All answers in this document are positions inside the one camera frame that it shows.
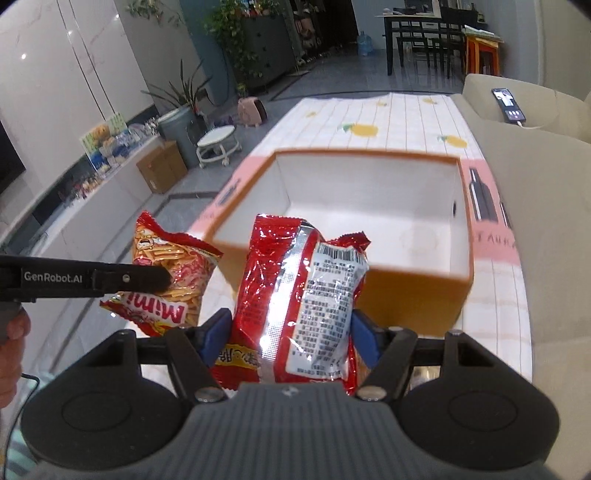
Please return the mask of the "smartphone on sofa arm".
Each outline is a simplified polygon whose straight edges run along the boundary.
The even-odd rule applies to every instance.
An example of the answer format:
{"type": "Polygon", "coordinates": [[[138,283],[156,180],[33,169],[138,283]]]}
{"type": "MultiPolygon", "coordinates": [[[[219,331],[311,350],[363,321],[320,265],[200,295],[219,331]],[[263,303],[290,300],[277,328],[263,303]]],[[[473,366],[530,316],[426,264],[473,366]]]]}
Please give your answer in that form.
{"type": "Polygon", "coordinates": [[[493,88],[491,93],[496,99],[504,120],[507,123],[523,125],[526,122],[526,117],[510,90],[506,88],[493,88]]]}

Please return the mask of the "person's left hand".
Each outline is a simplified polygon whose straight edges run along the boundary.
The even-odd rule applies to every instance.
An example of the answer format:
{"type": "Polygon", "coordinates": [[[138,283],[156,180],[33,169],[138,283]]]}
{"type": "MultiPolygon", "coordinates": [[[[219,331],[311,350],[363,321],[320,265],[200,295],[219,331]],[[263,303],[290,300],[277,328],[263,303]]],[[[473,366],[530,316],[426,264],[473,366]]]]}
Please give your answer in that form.
{"type": "Polygon", "coordinates": [[[31,331],[31,320],[20,308],[7,325],[7,341],[1,346],[0,407],[7,407],[16,396],[17,383],[22,374],[22,359],[26,337],[31,331]]]}

